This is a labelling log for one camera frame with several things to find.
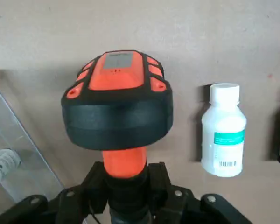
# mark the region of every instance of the barcode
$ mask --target barcode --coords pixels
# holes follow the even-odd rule
[[[234,162],[223,162],[223,161],[221,161],[219,163],[219,166],[221,166],[221,167],[234,167],[234,166],[236,166],[236,164],[237,164],[236,161],[234,161]]]

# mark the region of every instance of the black rubber housing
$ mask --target black rubber housing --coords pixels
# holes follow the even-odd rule
[[[138,53],[142,55],[144,68],[142,86],[110,91],[88,89],[99,56],[94,59],[87,76],[65,92],[61,100],[63,120],[74,144],[92,150],[129,149],[152,144],[168,133],[173,123],[170,84],[149,71],[148,55]],[[158,64],[153,66],[158,67],[164,76],[163,67],[160,62]],[[152,91],[150,77],[162,81],[166,90]],[[84,82],[80,96],[68,99],[68,91],[80,82]]]

